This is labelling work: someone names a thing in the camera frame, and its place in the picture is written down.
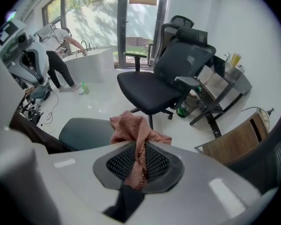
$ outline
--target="white shirt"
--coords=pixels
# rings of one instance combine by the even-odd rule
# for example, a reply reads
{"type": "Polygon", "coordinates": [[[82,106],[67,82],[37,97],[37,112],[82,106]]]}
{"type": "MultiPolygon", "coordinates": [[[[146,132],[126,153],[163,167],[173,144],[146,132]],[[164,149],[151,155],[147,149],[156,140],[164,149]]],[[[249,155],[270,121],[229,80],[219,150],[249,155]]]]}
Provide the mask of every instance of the white shirt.
{"type": "Polygon", "coordinates": [[[45,46],[46,51],[55,51],[63,43],[64,38],[70,36],[65,30],[56,28],[48,37],[44,38],[41,43],[45,46]]]}

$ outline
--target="white bathtub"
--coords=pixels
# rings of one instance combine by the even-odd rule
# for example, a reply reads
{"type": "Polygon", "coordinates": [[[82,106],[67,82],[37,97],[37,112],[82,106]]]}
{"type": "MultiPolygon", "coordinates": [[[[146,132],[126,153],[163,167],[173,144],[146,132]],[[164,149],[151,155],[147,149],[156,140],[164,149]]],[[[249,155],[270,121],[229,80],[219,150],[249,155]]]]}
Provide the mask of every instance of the white bathtub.
{"type": "MultiPolygon", "coordinates": [[[[71,55],[63,59],[75,83],[103,83],[104,74],[114,69],[111,48],[88,51],[71,55]]],[[[60,83],[66,83],[60,73],[56,73],[60,83]]]]}

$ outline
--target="towel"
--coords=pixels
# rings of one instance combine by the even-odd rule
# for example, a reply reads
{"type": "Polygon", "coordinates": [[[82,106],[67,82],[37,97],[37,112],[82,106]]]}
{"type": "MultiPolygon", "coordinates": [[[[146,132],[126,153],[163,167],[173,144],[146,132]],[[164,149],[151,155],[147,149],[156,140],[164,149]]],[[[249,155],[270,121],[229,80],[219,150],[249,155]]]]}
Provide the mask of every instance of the towel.
{"type": "Polygon", "coordinates": [[[111,144],[136,140],[135,163],[124,184],[135,190],[141,190],[146,185],[148,177],[145,141],[170,145],[172,138],[152,130],[143,116],[134,116],[130,111],[112,117],[110,121],[115,129],[111,144]]]}

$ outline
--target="wooden cabinet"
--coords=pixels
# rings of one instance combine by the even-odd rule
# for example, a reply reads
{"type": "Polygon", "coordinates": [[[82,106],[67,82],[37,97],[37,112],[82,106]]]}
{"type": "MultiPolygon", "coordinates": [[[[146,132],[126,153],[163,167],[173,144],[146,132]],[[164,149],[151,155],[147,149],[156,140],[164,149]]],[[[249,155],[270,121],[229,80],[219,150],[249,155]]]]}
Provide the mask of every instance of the wooden cabinet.
{"type": "Polygon", "coordinates": [[[195,149],[226,164],[251,151],[267,138],[267,135],[262,118],[255,113],[237,128],[195,149]]]}

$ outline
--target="black strap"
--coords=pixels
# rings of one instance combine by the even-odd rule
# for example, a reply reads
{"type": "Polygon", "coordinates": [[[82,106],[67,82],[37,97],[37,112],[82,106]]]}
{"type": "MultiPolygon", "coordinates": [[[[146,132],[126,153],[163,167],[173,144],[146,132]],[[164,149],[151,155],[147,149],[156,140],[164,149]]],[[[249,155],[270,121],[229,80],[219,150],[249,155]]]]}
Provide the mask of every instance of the black strap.
{"type": "Polygon", "coordinates": [[[103,214],[119,222],[126,222],[137,210],[145,198],[145,194],[132,187],[123,185],[120,189],[116,205],[109,207],[103,214]]]}

